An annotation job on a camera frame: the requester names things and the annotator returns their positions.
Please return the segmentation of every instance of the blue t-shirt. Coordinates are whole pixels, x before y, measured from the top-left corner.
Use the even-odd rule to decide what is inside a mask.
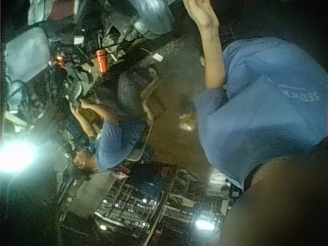
[[[304,152],[327,136],[327,73],[303,50],[276,38],[239,40],[223,52],[224,89],[196,100],[206,156],[243,189],[271,158]]]
[[[122,117],[119,125],[105,121],[102,136],[95,142],[95,155],[100,170],[113,168],[127,159],[145,129],[145,125]]]

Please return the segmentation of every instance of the fluorescent light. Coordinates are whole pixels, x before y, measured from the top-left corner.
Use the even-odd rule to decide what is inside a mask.
[[[199,230],[208,230],[208,231],[212,231],[215,229],[215,225],[210,223],[209,221],[206,220],[198,220],[196,221],[196,227]]]
[[[26,141],[4,143],[0,151],[0,171],[14,173],[26,168],[35,158],[35,150]]]

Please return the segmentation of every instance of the person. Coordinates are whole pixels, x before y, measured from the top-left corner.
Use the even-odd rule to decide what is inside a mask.
[[[93,110],[104,119],[103,133],[100,139],[92,143],[94,150],[82,150],[76,153],[74,164],[87,174],[118,166],[127,159],[139,141],[145,128],[144,124],[137,118],[118,114],[113,107],[106,105],[90,104],[81,100],[81,107]],[[97,134],[92,125],[81,115],[79,109],[72,106],[70,108],[83,131],[94,140]]]
[[[238,40],[222,51],[210,0],[183,1],[206,64],[206,90],[195,102],[200,142],[209,162],[246,190],[327,136],[328,75],[277,38]]]

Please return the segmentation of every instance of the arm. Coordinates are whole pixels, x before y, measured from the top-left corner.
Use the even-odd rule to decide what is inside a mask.
[[[81,100],[81,106],[84,109],[91,109],[96,112],[104,121],[109,121],[110,123],[118,125],[119,117],[115,112],[110,110],[108,107],[99,104],[89,104],[84,100]]]
[[[88,137],[96,137],[96,131],[93,129],[92,125],[80,114],[78,109],[75,109],[71,106],[71,111],[77,121],[80,123],[83,131],[86,133]]]
[[[206,88],[222,88],[226,83],[226,70],[219,37],[219,21],[210,0],[183,0],[183,2],[200,32],[206,64]]]

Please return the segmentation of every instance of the chair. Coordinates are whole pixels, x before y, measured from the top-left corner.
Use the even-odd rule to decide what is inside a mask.
[[[142,147],[139,149],[135,149],[131,152],[131,154],[129,155],[129,157],[127,158],[128,161],[132,161],[132,162],[137,162],[140,161],[142,158],[142,155],[144,154],[146,145],[148,143],[148,139],[149,136],[151,134],[151,131],[153,129],[154,123],[155,121],[161,117],[164,112],[166,111],[166,108],[163,104],[163,102],[160,100],[160,98],[155,94],[155,90],[158,87],[160,82],[160,78],[157,77],[155,78],[140,94],[141,97],[141,103],[142,103],[142,108],[147,116],[147,123],[148,123],[148,132],[146,134],[145,140],[142,143]],[[154,101],[161,107],[161,111],[160,113],[154,117],[153,112],[150,110],[149,107],[149,99],[153,98]]]

